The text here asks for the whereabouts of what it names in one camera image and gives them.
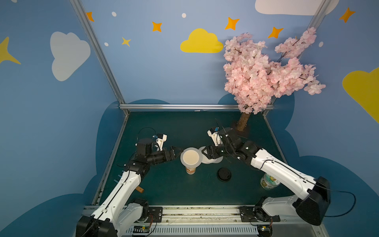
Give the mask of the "white leak-proof paper sheet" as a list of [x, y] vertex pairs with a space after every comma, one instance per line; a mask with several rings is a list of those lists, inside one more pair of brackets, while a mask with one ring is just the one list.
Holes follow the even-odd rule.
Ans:
[[203, 154], [197, 148], [187, 148], [181, 153], [181, 163], [187, 168], [198, 167], [203, 160]]

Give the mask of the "black cup lid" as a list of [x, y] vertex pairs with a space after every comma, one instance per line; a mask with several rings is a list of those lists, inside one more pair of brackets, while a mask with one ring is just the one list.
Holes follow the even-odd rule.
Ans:
[[220, 168], [217, 171], [217, 178], [222, 182], [229, 182], [231, 180], [232, 173], [228, 168]]

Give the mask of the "paper milk tea cup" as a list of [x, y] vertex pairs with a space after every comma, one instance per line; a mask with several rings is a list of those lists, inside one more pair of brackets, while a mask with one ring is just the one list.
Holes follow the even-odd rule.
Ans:
[[189, 175], [193, 175], [196, 171], [196, 167], [186, 167], [186, 173]]

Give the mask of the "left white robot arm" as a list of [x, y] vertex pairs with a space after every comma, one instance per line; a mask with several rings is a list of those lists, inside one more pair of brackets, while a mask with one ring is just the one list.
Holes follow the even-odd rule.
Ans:
[[82, 216], [76, 226], [76, 237], [121, 237], [138, 220], [149, 216], [149, 204], [137, 199], [124, 208], [131, 194], [140, 185], [151, 166], [172, 161], [184, 151], [171, 146], [163, 147], [165, 140], [145, 138], [136, 143], [136, 152], [124, 166], [121, 179], [90, 215]]

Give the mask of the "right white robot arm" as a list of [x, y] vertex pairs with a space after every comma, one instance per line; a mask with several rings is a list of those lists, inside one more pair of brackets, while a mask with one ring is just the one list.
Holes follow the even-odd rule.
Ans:
[[293, 192], [288, 197], [262, 197], [254, 205], [254, 219], [266, 222], [288, 215], [298, 216], [314, 226], [321, 225], [331, 202], [330, 183], [327, 179], [315, 179], [275, 158], [254, 142], [243, 142], [232, 128], [213, 127], [207, 134], [214, 143], [203, 148], [201, 152], [208, 159], [230, 155], [272, 176]]

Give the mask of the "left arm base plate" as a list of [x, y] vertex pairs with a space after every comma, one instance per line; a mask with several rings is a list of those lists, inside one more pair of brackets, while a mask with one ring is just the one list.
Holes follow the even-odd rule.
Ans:
[[148, 212], [148, 222], [161, 223], [163, 216], [163, 207], [161, 206], [150, 206]]

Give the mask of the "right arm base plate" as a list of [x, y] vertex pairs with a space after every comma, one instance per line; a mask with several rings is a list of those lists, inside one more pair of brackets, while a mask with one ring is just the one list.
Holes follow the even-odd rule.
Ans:
[[269, 216], [260, 206], [240, 206], [238, 208], [242, 222], [280, 222], [278, 215]]

